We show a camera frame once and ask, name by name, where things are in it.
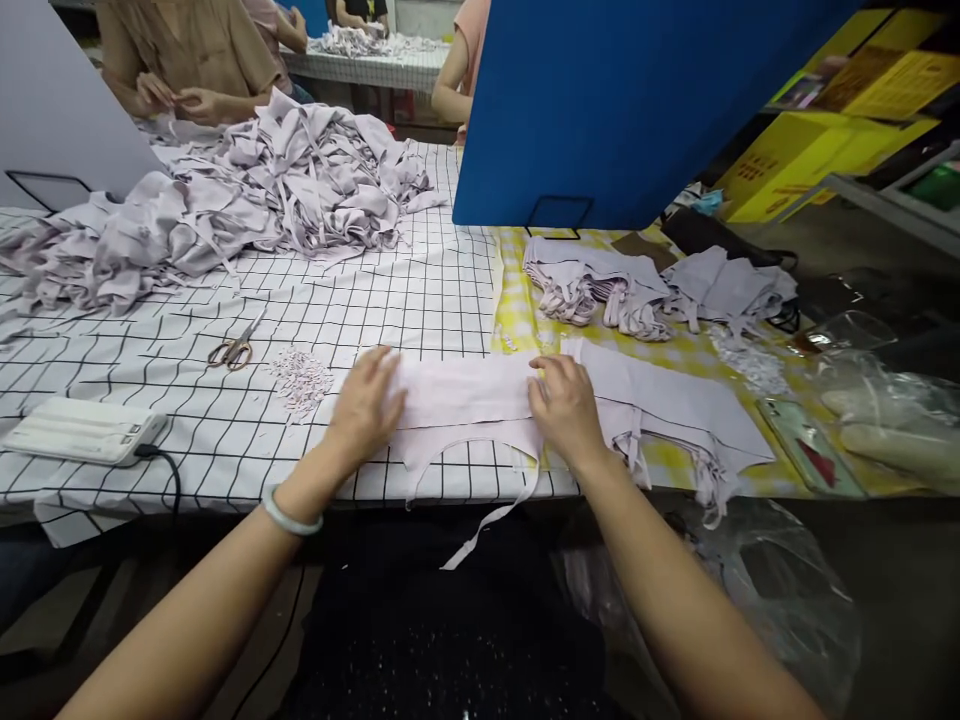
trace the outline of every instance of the beige shirt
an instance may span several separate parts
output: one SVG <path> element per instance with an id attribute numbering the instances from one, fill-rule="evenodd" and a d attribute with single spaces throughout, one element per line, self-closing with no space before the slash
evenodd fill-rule
<path id="1" fill-rule="evenodd" d="M 280 77 L 240 0 L 167 0 L 177 35 L 151 0 L 96 3 L 103 65 L 124 85 L 152 72 L 174 92 L 189 87 L 255 97 Z"/>

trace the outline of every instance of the clear plastic bag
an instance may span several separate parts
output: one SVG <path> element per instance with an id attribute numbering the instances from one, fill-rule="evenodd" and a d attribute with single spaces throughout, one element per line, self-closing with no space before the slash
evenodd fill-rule
<path id="1" fill-rule="evenodd" d="M 843 425 L 848 451 L 960 493 L 960 386 L 887 370 L 872 353 L 825 353 L 816 372 L 820 400 Z"/>
<path id="2" fill-rule="evenodd" d="M 737 498 L 720 527 L 705 530 L 689 498 L 652 498 L 771 654 L 829 717 L 842 717 L 860 664 L 860 619 L 810 531 L 768 500 Z M 589 512 L 577 516 L 565 535 L 583 537 L 591 523 Z M 580 613 L 649 657 L 606 548 L 581 544 L 563 561 Z"/>

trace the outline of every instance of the blue partition board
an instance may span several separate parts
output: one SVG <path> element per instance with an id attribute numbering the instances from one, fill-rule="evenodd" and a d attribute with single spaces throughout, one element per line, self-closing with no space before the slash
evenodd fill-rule
<path id="1" fill-rule="evenodd" d="M 493 0 L 453 221 L 646 227 L 860 4 Z"/>
<path id="2" fill-rule="evenodd" d="M 296 6 L 300 9 L 303 19 L 307 21 L 307 34 L 310 37 L 320 37 L 327 31 L 327 3 L 325 0 L 280 0 L 280 5 L 289 10 Z"/>

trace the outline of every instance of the woman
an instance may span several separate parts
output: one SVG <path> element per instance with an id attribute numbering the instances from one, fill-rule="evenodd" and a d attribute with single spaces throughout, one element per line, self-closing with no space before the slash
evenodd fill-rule
<path id="1" fill-rule="evenodd" d="M 337 0 L 337 25 L 369 31 L 369 24 L 373 21 L 383 25 L 385 36 L 390 34 L 387 0 Z"/>
<path id="2" fill-rule="evenodd" d="M 102 0 L 103 78 L 131 115 L 242 122 L 280 72 L 240 0 Z"/>
<path id="3" fill-rule="evenodd" d="M 301 105 L 312 103 L 313 96 L 290 79 L 287 64 L 280 55 L 280 43 L 299 55 L 307 52 L 307 21 L 303 15 L 295 7 L 290 8 L 288 15 L 274 0 L 243 0 L 243 6 L 250 13 L 280 72 L 277 88 Z"/>
<path id="4" fill-rule="evenodd" d="M 388 440 L 398 357 L 363 355 L 323 440 L 107 657 L 62 720 L 195 717 L 230 670 L 303 538 L 364 459 Z M 823 715 L 603 443 L 590 378 L 567 356 L 531 365 L 530 408 L 590 503 L 660 670 L 703 718 Z M 624 717 L 603 694 L 600 632 L 565 605 L 549 560 L 509 518 L 453 572 L 463 537 L 416 522 L 350 538 L 328 562 L 297 677 L 279 718 Z M 416 548 L 404 554 L 400 547 Z"/>
<path id="5" fill-rule="evenodd" d="M 464 0 L 453 21 L 453 44 L 433 86 L 433 111 L 442 120 L 461 123 L 458 145 L 467 137 L 489 14 L 490 0 Z"/>

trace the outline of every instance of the pile of fabric scraps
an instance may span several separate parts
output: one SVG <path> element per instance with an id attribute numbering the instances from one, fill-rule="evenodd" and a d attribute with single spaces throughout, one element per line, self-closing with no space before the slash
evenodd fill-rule
<path id="1" fill-rule="evenodd" d="M 523 269 L 543 290 L 540 311 L 572 325 L 588 325 L 600 304 L 603 324 L 639 340 L 669 340 L 657 309 L 671 291 L 646 256 L 619 255 L 579 243 L 527 241 Z"/>
<path id="2" fill-rule="evenodd" d="M 278 379 L 277 395 L 286 398 L 288 422 L 303 423 L 313 417 L 333 387 L 333 373 L 306 350 L 293 345 L 280 351 L 267 371 Z"/>
<path id="3" fill-rule="evenodd" d="M 664 310 L 681 315 L 693 333 L 700 331 L 700 318 L 726 323 L 737 336 L 745 330 L 759 335 L 757 324 L 797 296 L 796 281 L 780 268 L 728 260 L 716 245 L 678 260 L 663 277 L 674 291 Z"/>
<path id="4" fill-rule="evenodd" d="M 123 203 L 93 193 L 0 238 L 0 264 L 26 277 L 22 312 L 69 300 L 123 313 L 184 275 L 221 264 L 235 275 L 230 258 L 247 246 L 333 265 L 395 247 L 401 216 L 444 202 L 380 120 L 277 90 L 216 144 L 204 132 L 154 150 L 172 178 L 150 173 Z"/>
<path id="5" fill-rule="evenodd" d="M 561 352 L 587 368 L 604 438 L 626 455 L 628 467 L 645 487 L 650 487 L 649 476 L 642 453 L 633 445 L 642 435 L 663 438 L 690 453 L 706 527 L 719 525 L 727 501 L 740 489 L 744 469 L 774 461 L 763 435 L 725 385 L 636 360 L 583 338 L 564 340 Z"/>
<path id="6" fill-rule="evenodd" d="M 704 522 L 716 527 L 726 503 L 740 488 L 739 473 L 774 460 L 770 447 L 733 392 L 724 385 L 667 370 L 605 350 L 582 339 L 566 339 L 561 351 L 590 373 L 600 426 L 608 447 L 619 452 L 630 473 L 650 487 L 642 435 L 665 438 L 687 449 L 696 467 L 697 500 Z M 476 546 L 480 531 L 499 520 L 536 489 L 543 438 L 528 402 L 527 380 L 534 352 L 484 358 L 414 361 L 404 357 L 390 389 L 407 391 L 399 429 L 390 440 L 411 476 L 409 501 L 427 466 L 441 452 L 471 440 L 492 440 L 527 456 L 524 489 L 513 505 L 497 508 L 477 534 L 443 566 L 453 570 Z"/>
<path id="7" fill-rule="evenodd" d="M 728 367 L 743 375 L 750 390 L 757 397 L 790 395 L 790 386 L 783 377 L 783 360 L 750 342 L 734 335 L 730 328 L 711 325 L 707 335 L 717 355 Z"/>
<path id="8" fill-rule="evenodd" d="M 310 38 L 307 43 L 311 53 L 327 53 L 344 57 L 402 56 L 447 48 L 440 40 L 422 37 L 407 37 L 392 33 L 383 37 L 383 26 L 371 23 L 370 31 L 348 28 L 327 21 L 327 32 L 319 38 Z"/>

